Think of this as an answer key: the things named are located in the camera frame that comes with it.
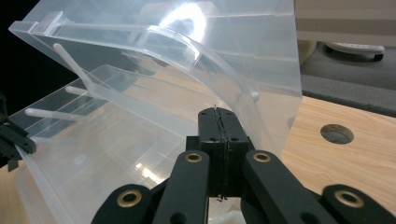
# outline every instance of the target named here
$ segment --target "wooden table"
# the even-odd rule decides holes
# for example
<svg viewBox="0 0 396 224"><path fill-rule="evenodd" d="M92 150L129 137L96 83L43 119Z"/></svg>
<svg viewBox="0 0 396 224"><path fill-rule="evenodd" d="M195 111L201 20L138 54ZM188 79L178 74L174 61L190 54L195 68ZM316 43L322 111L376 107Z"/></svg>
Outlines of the wooden table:
<svg viewBox="0 0 396 224"><path fill-rule="evenodd" d="M351 143L325 140L320 130L339 124L353 132ZM396 215L396 119L304 97L282 155L309 189L345 184L359 189ZM0 170L0 223L29 223L14 186L15 171Z"/></svg>

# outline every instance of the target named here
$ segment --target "transparent plastic container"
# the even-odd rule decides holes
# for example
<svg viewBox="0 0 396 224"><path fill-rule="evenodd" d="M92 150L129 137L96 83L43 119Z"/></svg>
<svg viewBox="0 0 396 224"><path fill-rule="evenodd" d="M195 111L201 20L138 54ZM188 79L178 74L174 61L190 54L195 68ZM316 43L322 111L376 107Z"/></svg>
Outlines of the transparent plastic container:
<svg viewBox="0 0 396 224"><path fill-rule="evenodd" d="M89 223L123 184L163 181L208 107L280 156L302 98L291 0L41 0L9 30L79 76L13 116L58 223ZM211 201L210 216L228 208Z"/></svg>

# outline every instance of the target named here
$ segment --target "white plastic rod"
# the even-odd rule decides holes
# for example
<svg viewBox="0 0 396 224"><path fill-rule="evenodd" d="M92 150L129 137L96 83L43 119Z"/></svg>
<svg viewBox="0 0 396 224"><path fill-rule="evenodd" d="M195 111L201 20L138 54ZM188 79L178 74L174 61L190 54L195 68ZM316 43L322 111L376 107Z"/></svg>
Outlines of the white plastic rod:
<svg viewBox="0 0 396 224"><path fill-rule="evenodd" d="M64 47L61 44L55 43L53 45L53 48L55 51L64 59L64 61L70 66L70 68L81 78L81 80L84 82L85 87L88 89L88 83L91 82L91 80L88 78L87 74L82 70L82 68L74 61L72 56L64 49Z"/></svg>
<svg viewBox="0 0 396 224"><path fill-rule="evenodd" d="M86 117L86 116L69 114L69 113L58 112L58 111L34 109L34 108L27 108L25 110L25 113L28 116L48 118L48 119L66 119L66 120L75 120L75 121L83 121L83 120L88 119L88 117Z"/></svg>

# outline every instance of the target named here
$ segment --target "wooden surface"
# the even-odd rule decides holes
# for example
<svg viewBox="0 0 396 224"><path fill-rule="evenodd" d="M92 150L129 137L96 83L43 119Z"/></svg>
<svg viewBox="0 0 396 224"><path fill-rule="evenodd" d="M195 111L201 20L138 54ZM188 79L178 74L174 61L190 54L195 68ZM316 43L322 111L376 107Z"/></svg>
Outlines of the wooden surface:
<svg viewBox="0 0 396 224"><path fill-rule="evenodd" d="M354 140L326 141L320 129L339 124ZM304 98L283 152L283 162L309 189L346 184L377 200L396 215L396 119ZM15 171L0 170L0 223L29 223L14 185Z"/></svg>

